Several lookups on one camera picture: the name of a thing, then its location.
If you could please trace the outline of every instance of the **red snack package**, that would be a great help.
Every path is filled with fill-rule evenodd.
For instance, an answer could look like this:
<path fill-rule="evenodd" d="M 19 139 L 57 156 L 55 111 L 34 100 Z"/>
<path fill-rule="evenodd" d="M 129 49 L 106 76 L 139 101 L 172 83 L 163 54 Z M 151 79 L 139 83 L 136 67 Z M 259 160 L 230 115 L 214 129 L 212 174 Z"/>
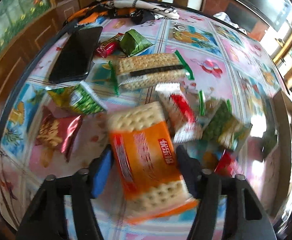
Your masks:
<path fill-rule="evenodd" d="M 52 112 L 44 106 L 40 131 L 36 137 L 36 145 L 45 145 L 49 149 L 59 150 L 70 158 L 70 148 L 82 124 L 81 115 L 55 118 Z"/>
<path fill-rule="evenodd" d="M 119 48 L 119 40 L 123 33 L 117 33 L 114 37 L 102 42 L 96 49 L 96 54 L 100 57 L 107 57 Z"/>
<path fill-rule="evenodd" d="M 215 173 L 221 176 L 235 177 L 236 174 L 242 174 L 242 170 L 237 160 L 232 158 L 230 153 L 225 150 L 215 169 Z"/>

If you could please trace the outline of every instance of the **clothing pile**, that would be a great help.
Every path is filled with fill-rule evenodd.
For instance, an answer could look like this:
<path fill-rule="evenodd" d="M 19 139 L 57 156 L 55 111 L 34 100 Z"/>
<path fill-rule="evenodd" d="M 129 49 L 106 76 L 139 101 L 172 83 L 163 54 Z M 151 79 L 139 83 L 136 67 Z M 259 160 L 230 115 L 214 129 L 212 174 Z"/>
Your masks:
<path fill-rule="evenodd" d="M 179 19 L 177 10 L 168 5 L 155 5 L 141 0 L 103 0 L 74 13 L 64 25 L 74 19 L 78 19 L 77 25 L 86 25 L 95 22 L 100 16 L 108 16 L 110 19 L 130 18 L 136 25 L 157 19 Z"/>

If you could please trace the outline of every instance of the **tablecloth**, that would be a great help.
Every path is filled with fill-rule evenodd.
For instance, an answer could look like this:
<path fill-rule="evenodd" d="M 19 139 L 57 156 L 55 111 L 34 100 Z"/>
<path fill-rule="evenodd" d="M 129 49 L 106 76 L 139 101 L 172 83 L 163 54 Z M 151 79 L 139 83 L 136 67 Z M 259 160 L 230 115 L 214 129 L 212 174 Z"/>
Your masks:
<path fill-rule="evenodd" d="M 260 136 L 265 130 L 262 97 L 272 97 L 279 90 L 285 90 L 284 83 L 273 61 L 259 42 L 200 14 L 178 9 L 179 20 L 154 20 L 134 26 L 130 19 L 106 19 L 100 17 L 96 23 L 86 26 L 102 26 L 101 41 L 131 28 L 145 36 L 155 46 L 143 54 L 178 50 L 193 70 L 195 80 L 184 79 L 181 85 L 194 109 L 198 108 L 197 94 L 203 90 L 206 97 L 229 99 L 233 114 L 243 122 L 253 124 L 251 136 L 238 156 L 238 162 L 264 208 L 271 208 L 278 183 L 279 151 L 274 150 L 263 161 L 260 151 Z M 61 49 L 68 40 L 64 35 L 40 60 L 23 85 L 11 110 L 1 140 L 0 149 L 7 156 L 0 156 L 0 212 L 14 228 L 25 213 L 32 197 L 49 174 L 68 176 L 78 169 L 87 167 L 98 157 L 108 142 L 105 129 L 105 113 L 88 115 L 75 139 L 69 163 L 64 156 L 54 152 L 50 156 L 42 146 L 35 146 L 44 105 L 56 117 L 67 116 L 57 108 L 46 94 L 45 87 L 66 87 L 77 82 L 52 86 L 48 76 Z M 100 96 L 109 108 L 117 111 L 157 100 L 154 88 L 114 94 L 110 82 L 108 60 L 95 57 L 86 82 Z M 185 144 L 191 157 L 205 160 L 216 149 L 204 141 Z M 186 239 L 193 223 L 196 210 L 181 215 L 149 220 L 139 225 L 123 221 L 126 203 L 114 167 L 102 195 L 92 200 L 95 214 L 105 239 L 160 240 Z M 218 220 L 214 239 L 222 235 L 226 197 L 220 198 Z M 76 239 L 73 226 L 71 199 L 65 196 L 65 212 L 71 239 Z"/>

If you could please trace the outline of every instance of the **red candy wrapper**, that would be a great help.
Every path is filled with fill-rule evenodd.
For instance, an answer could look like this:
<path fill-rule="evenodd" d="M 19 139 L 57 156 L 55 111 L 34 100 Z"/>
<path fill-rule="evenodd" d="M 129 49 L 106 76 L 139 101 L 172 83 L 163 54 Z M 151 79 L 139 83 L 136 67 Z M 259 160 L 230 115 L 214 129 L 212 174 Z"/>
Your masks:
<path fill-rule="evenodd" d="M 68 162 L 70 149 L 82 124 L 82 119 L 81 115 L 55 118 L 52 112 L 44 106 L 40 131 L 36 137 L 36 145 L 43 144 L 50 150 L 60 151 L 65 155 Z"/>
<path fill-rule="evenodd" d="M 230 153 L 225 150 L 218 162 L 215 173 L 221 176 L 235 177 L 236 174 L 242 174 L 242 170 L 237 160 L 232 158 Z"/>
<path fill-rule="evenodd" d="M 117 33 L 114 37 L 102 42 L 96 49 L 96 54 L 100 57 L 107 57 L 119 48 L 119 40 L 123 33 Z"/>
<path fill-rule="evenodd" d="M 200 139 L 201 125 L 190 108 L 186 97 L 180 90 L 179 83 L 161 83 L 155 88 L 158 96 L 169 114 L 175 130 L 174 143 L 182 143 Z"/>

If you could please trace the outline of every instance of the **green pea snack bag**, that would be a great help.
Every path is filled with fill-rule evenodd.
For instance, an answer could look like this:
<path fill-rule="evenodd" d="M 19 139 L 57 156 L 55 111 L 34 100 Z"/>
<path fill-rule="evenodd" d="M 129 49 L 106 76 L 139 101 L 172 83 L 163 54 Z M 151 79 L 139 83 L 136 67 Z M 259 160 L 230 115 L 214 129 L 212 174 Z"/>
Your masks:
<path fill-rule="evenodd" d="M 230 112 L 227 103 L 220 100 L 210 122 L 204 127 L 202 139 L 214 141 L 226 149 L 238 151 L 250 133 L 252 124 L 245 126 Z"/>
<path fill-rule="evenodd" d="M 47 87 L 46 90 L 58 106 L 78 114 L 95 114 L 107 110 L 107 106 L 84 81 L 76 86 L 57 89 Z"/>

